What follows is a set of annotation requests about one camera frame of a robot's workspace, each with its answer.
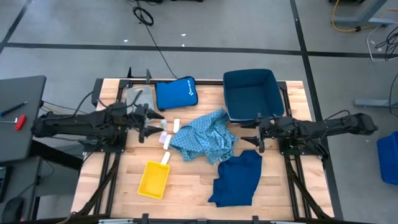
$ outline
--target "black floor line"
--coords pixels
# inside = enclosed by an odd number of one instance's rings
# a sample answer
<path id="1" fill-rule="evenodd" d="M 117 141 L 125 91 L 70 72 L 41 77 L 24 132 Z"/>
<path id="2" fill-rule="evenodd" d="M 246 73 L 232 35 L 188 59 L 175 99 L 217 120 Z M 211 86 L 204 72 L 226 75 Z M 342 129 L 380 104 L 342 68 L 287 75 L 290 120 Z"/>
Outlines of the black floor line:
<path id="1" fill-rule="evenodd" d="M 313 110 L 314 110 L 314 114 L 315 114 L 315 119 L 317 121 L 322 121 L 323 119 L 322 119 L 321 108 L 319 105 L 317 89 L 315 88 L 315 82 L 314 82 L 313 75 L 312 75 L 310 59 L 308 57 L 308 52 L 307 52 L 307 47 L 305 46 L 303 30 L 301 28 L 301 22 L 300 22 L 300 17 L 299 17 L 299 11 L 297 10 L 297 5 L 296 5 L 295 0 L 290 0 L 290 5 L 292 6 L 294 24 L 296 27 L 298 42 L 300 44 L 300 49 L 301 49 L 301 53 L 302 53 L 304 69 L 305 69 L 305 74 L 307 76 L 307 83 L 308 83 L 308 87 L 310 90 L 310 96 L 311 96 L 312 106 L 313 106 Z M 322 144 L 326 148 L 328 148 L 328 143 L 327 143 L 326 139 L 324 141 L 322 141 Z M 331 157 L 329 157 L 329 159 L 327 159 L 323 163 L 323 167 L 325 169 L 325 176 L 327 179 L 330 199 L 331 199 L 331 203 L 333 206 L 333 213 L 335 215 L 335 218 L 337 218 L 339 220 L 343 220 L 343 211 L 341 209 L 340 198 L 338 195 L 338 189 L 337 189 L 337 184 L 336 184 L 336 179 L 335 179 L 335 172 L 333 170 Z"/>
<path id="2" fill-rule="evenodd" d="M 96 45 L 96 44 L 30 44 L 30 43 L 4 43 L 4 47 L 23 49 L 73 49 L 73 50 L 141 50 L 157 51 L 154 46 L 135 45 Z M 208 52 L 208 53 L 246 53 L 246 54 L 273 54 L 273 55 L 296 55 L 301 56 L 300 50 L 274 50 L 274 49 L 250 49 L 231 47 L 166 47 L 160 46 L 162 52 Z M 308 56 L 317 57 L 348 57 L 348 58 L 369 58 L 368 53 L 350 52 L 316 52 L 307 51 Z M 384 54 L 373 54 L 374 58 L 384 58 Z"/>
<path id="3" fill-rule="evenodd" d="M 2 50 L 5 48 L 6 43 L 8 40 L 10 40 L 12 34 L 14 33 L 15 29 L 17 28 L 19 22 L 21 21 L 22 17 L 24 16 L 28 6 L 32 3 L 33 0 L 27 0 L 26 3 L 24 4 L 24 7 L 22 7 L 21 11 L 19 11 L 18 16 L 15 18 L 14 22 L 10 26 L 10 28 L 7 31 L 6 36 L 3 38 L 1 44 L 0 44 L 0 54 Z"/>

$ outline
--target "red object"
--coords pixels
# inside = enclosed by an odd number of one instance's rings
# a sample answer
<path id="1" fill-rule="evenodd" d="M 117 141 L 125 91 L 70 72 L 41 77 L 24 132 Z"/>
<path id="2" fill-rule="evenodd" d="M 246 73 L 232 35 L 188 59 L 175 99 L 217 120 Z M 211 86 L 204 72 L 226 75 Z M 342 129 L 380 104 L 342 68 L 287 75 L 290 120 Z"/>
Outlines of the red object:
<path id="1" fill-rule="evenodd" d="M 26 116 L 24 114 L 20 115 L 17 123 L 15 124 L 15 130 L 21 130 L 26 121 Z"/>

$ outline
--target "blue storage bin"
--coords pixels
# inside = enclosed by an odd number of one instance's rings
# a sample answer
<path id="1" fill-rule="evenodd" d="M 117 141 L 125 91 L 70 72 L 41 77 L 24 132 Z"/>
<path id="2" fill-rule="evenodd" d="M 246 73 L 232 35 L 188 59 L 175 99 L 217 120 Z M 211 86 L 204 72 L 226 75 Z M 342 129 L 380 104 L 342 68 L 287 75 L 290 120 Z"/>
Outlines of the blue storage bin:
<path id="1" fill-rule="evenodd" d="M 377 141 L 381 179 L 398 185 L 398 131 Z"/>
<path id="2" fill-rule="evenodd" d="M 279 117 L 284 105 L 271 70 L 250 69 L 226 72 L 223 77 L 224 99 L 232 123 L 245 123 L 257 118 Z"/>

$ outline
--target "blue pen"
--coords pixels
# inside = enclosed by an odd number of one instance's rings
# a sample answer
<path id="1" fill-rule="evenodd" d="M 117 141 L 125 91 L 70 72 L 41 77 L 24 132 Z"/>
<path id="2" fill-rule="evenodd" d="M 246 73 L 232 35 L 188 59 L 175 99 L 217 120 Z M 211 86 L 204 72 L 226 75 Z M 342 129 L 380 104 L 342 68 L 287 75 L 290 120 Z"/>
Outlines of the blue pen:
<path id="1" fill-rule="evenodd" d="M 20 104 L 18 104 L 17 106 L 13 106 L 12 108 L 9 108 L 8 110 L 5 110 L 5 111 L 3 111 L 3 112 L 0 112 L 0 116 L 4 116 L 4 115 L 10 113 L 11 111 L 18 109 L 18 108 L 20 108 L 22 105 L 24 105 L 24 104 L 26 104 L 26 103 L 27 103 L 27 101 L 25 101 L 25 102 L 23 102 L 23 103 L 20 103 Z"/>

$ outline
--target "concrete floor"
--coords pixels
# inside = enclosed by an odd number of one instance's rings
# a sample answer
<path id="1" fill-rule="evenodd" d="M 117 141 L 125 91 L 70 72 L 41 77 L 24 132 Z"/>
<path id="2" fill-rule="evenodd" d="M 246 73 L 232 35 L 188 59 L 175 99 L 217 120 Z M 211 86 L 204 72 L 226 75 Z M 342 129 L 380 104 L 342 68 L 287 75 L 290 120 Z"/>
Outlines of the concrete floor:
<path id="1" fill-rule="evenodd" d="M 358 14 L 371 1 L 367 0 L 362 6 L 342 5 L 337 15 Z M 336 32 L 330 24 L 333 6 L 327 0 L 295 2 L 308 51 L 367 52 L 365 38 L 371 29 L 353 34 Z M 25 0 L 0 0 L 0 40 L 6 36 L 24 4 Z M 150 30 L 159 46 L 271 49 L 300 53 L 289 0 L 205 0 L 203 3 L 166 0 L 159 6 L 141 4 L 155 18 L 155 25 Z M 398 7 L 394 0 L 388 1 L 383 9 L 392 7 Z M 394 12 L 386 17 L 398 21 L 398 14 Z M 393 28 L 395 26 L 379 29 L 371 40 L 375 43 L 383 41 Z M 138 23 L 125 0 L 33 0 L 9 42 L 153 46 L 145 26 Z M 148 68 L 153 77 L 172 77 L 156 51 L 76 48 L 5 47 L 0 54 L 0 78 L 45 75 L 44 100 L 75 107 L 91 91 L 96 78 L 125 77 L 129 67 L 135 76 L 143 76 Z M 221 78 L 230 70 L 268 68 L 278 80 L 304 81 L 310 101 L 303 58 L 299 55 L 206 51 L 164 52 L 164 56 L 179 77 Z M 345 220 L 373 223 L 394 223 L 396 220 L 398 187 L 385 184 L 380 178 L 376 141 L 394 131 L 398 120 L 388 110 L 356 108 L 353 100 L 387 98 L 398 68 L 397 62 L 310 57 L 322 116 L 326 118 L 347 109 L 351 113 L 370 114 L 379 126 L 379 131 L 372 136 L 347 134 L 328 138 Z M 87 101 L 82 110 L 90 112 L 94 107 Z M 55 147 L 70 147 L 70 142 L 44 141 Z M 80 152 L 76 149 L 70 153 Z M 56 167 L 53 177 L 40 186 L 42 195 L 49 196 L 40 201 L 39 218 L 62 217 L 69 213 L 77 175 L 77 172 Z M 68 178 L 70 185 L 54 185 L 61 177 Z"/>

